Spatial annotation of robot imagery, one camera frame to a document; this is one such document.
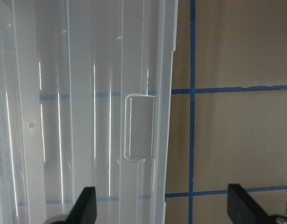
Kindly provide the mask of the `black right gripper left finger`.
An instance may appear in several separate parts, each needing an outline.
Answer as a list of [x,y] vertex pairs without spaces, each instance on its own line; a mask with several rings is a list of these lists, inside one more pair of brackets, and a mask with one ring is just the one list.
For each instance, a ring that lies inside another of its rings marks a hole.
[[66,223],[94,224],[96,218],[96,189],[95,187],[85,187],[69,213]]

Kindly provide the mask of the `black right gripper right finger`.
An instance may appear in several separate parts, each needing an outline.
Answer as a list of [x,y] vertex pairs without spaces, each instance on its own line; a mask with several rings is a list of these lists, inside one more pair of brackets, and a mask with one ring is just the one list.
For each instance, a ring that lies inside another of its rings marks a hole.
[[233,224],[263,224],[269,219],[239,184],[228,184],[228,216]]

